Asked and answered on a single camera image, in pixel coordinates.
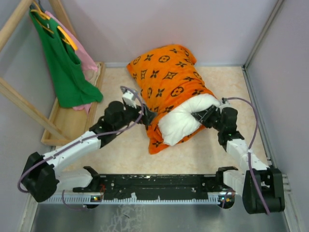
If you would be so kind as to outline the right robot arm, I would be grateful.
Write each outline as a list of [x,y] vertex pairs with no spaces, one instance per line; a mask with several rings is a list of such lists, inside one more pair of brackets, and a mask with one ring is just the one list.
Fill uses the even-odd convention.
[[212,105],[192,113],[197,122],[218,131],[218,142],[239,168],[219,170],[216,187],[221,191],[232,189],[242,197],[249,214],[275,213],[285,210],[283,177],[279,169],[263,163],[237,129],[238,111],[226,104]]

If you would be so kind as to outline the wooden clothes rack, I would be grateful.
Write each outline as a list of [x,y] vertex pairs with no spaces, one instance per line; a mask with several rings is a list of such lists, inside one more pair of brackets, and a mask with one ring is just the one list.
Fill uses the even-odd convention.
[[41,42],[28,15],[29,0],[0,3],[0,149],[62,146],[98,117],[60,107]]

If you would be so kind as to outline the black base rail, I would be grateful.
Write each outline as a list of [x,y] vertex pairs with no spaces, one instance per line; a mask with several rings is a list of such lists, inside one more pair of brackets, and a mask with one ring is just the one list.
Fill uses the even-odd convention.
[[98,174],[85,167],[65,180],[48,178],[35,193],[39,203],[83,204],[214,204],[228,209],[235,195],[249,214],[285,208],[282,174],[278,169],[242,174],[232,167],[215,174]]

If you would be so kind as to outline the orange patterned pillowcase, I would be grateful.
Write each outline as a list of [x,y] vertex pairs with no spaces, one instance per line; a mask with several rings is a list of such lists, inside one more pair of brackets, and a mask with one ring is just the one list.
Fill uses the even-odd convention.
[[[140,93],[148,108],[156,112],[147,136],[149,153],[157,154],[169,147],[163,143],[158,127],[159,120],[181,103],[200,94],[211,94],[195,69],[197,60],[191,51],[180,44],[169,44],[138,56],[127,65],[127,70],[140,87]],[[186,142],[199,131],[186,136],[178,144]]]

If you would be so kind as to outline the green tank top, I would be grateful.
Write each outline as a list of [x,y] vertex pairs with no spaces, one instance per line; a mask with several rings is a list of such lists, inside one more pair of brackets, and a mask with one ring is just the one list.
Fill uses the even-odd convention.
[[[36,12],[30,11],[29,16],[42,42],[59,105],[63,108],[73,108],[101,102],[101,91],[85,79],[80,59],[72,47],[61,40],[63,35],[57,30],[59,24],[52,18],[42,19]],[[36,19],[49,27],[54,34],[42,28]]]

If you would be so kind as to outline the teal clothes hanger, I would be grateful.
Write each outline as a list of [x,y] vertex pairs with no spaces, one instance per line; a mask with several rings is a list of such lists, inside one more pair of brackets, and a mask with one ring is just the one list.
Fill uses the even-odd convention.
[[44,9],[44,7],[42,6],[42,3],[41,3],[40,0],[33,0],[32,3],[31,3],[31,5],[29,6],[29,8],[30,8],[31,10],[37,9],[37,10],[40,10],[40,11],[42,11],[42,12],[45,12],[45,11],[46,11],[46,10]]

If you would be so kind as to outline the yellow clothes hanger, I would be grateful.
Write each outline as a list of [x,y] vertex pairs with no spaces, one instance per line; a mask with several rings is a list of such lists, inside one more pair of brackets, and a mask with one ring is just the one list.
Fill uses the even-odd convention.
[[[34,5],[34,8],[32,8],[30,10],[31,12],[36,12],[44,20],[50,20],[51,19],[50,16],[48,16],[46,13],[44,13],[41,10],[39,4],[35,0],[32,1],[32,5]],[[47,30],[50,33],[54,34],[54,32],[51,29],[49,29],[49,27],[46,27],[43,24],[41,24],[41,22],[38,19],[36,19],[36,21],[41,25],[42,28],[44,28],[45,30]],[[62,35],[63,35],[61,40],[64,41],[65,43],[69,44],[74,51],[77,51],[78,50],[77,45],[75,44],[73,39],[64,31],[64,29],[61,26],[57,26],[57,30],[59,30],[62,33]]]

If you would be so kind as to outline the pink shirt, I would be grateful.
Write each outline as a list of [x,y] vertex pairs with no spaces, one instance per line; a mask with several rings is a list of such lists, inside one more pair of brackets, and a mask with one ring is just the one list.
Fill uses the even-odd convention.
[[100,67],[96,64],[93,59],[89,56],[86,52],[82,44],[75,38],[75,36],[57,19],[55,18],[49,11],[45,11],[49,17],[54,19],[63,29],[64,31],[70,36],[70,38],[74,41],[77,45],[77,51],[75,54],[81,61],[81,67],[84,74],[85,79],[91,83],[93,86],[96,86],[98,76],[100,75]]

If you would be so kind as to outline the white pillow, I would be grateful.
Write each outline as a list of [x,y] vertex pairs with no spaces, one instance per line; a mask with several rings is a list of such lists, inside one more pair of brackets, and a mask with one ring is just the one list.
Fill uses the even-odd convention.
[[158,122],[163,143],[174,146],[186,136],[196,132],[201,127],[201,123],[192,116],[192,113],[204,111],[213,105],[219,107],[221,103],[211,94],[200,94],[191,97],[164,115]]

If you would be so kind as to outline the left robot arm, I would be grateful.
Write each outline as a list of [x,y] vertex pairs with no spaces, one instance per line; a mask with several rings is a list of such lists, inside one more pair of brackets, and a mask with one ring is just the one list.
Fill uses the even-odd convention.
[[43,155],[32,153],[18,180],[19,191],[30,193],[39,203],[66,190],[76,193],[99,191],[101,177],[93,168],[85,166],[75,171],[65,171],[65,168],[103,148],[134,125],[149,126],[155,117],[156,113],[145,104],[111,102],[97,123],[79,138]]

